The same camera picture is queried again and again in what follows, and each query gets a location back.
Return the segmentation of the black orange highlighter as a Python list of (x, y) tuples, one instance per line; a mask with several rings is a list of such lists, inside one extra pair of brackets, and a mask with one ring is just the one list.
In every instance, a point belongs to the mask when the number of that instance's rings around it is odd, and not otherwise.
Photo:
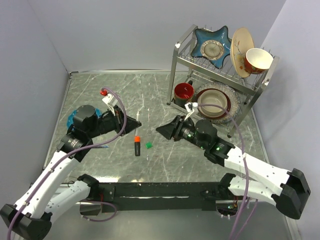
[(134, 137), (134, 154), (136, 157), (141, 155), (141, 140), (137, 135)]

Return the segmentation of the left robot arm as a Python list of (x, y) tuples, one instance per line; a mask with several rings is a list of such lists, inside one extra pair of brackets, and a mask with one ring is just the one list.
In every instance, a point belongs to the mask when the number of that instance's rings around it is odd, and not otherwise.
[(12, 233), (25, 240), (42, 240), (53, 223), (77, 202), (103, 205), (100, 183), (94, 177), (83, 174), (66, 190), (56, 195), (66, 176), (84, 159), (91, 149), (102, 147), (93, 138), (115, 131), (124, 136), (142, 126), (142, 123), (126, 115), (118, 106), (97, 115), (91, 105), (83, 105), (74, 111), (71, 125), (61, 139), (56, 152), (38, 179), (15, 202), (5, 204), (0, 216), (8, 227), (7, 239)]

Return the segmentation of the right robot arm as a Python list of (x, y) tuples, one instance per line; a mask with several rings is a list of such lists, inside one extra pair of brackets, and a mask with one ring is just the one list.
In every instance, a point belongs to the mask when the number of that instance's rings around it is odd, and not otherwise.
[(170, 123), (156, 131), (167, 140), (184, 139), (203, 149), (204, 156), (212, 163), (248, 174), (249, 180), (228, 175), (228, 192), (267, 202), (285, 216), (301, 218), (311, 189), (304, 173), (294, 168), (287, 170), (259, 160), (218, 136), (218, 130), (206, 119), (193, 122), (177, 115)]

